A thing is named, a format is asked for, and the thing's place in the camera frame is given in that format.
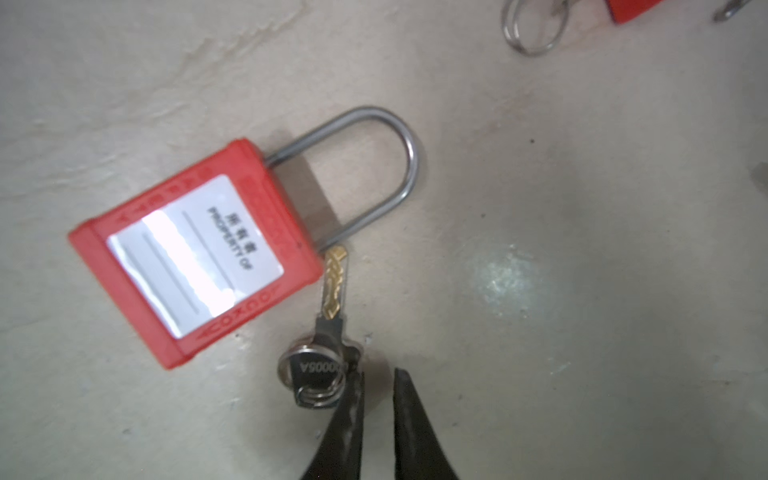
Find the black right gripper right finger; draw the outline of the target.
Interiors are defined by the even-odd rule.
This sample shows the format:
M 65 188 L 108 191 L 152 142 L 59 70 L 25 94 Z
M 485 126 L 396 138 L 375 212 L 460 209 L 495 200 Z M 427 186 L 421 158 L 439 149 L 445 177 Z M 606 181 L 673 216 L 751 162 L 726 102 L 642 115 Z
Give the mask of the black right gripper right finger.
M 395 478 L 457 480 L 405 369 L 394 370 L 393 407 Z

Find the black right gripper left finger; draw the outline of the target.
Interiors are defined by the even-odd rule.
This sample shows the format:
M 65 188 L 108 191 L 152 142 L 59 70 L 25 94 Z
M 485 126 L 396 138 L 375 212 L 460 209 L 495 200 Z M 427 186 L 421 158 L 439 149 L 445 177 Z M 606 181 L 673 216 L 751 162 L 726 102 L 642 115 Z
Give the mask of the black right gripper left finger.
M 364 407 L 364 374 L 352 372 L 347 377 L 336 410 L 302 479 L 360 478 Z

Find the brass key with ring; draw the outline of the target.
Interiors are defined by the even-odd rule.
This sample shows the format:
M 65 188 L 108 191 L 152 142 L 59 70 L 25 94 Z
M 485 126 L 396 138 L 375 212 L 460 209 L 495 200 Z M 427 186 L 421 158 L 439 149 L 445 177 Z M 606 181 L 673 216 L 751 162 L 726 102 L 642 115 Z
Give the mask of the brass key with ring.
M 301 408 L 335 407 L 348 375 L 357 369 L 362 357 L 362 346 L 345 336 L 343 308 L 348 256 L 343 245 L 325 252 L 323 288 L 314 329 L 294 341 L 278 361 L 278 378 Z

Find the red padlock with label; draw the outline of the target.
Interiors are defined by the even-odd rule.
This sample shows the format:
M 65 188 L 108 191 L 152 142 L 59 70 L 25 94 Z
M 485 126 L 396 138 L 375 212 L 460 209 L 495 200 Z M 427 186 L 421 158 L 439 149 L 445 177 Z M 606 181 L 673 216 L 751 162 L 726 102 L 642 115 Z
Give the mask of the red padlock with label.
M 385 200 L 313 241 L 272 170 L 364 121 L 399 136 L 404 178 Z M 420 163 L 416 135 L 400 117 L 357 107 L 272 154 L 234 140 L 83 222 L 68 239 L 159 364 L 173 369 L 316 282 L 326 251 L 410 195 Z

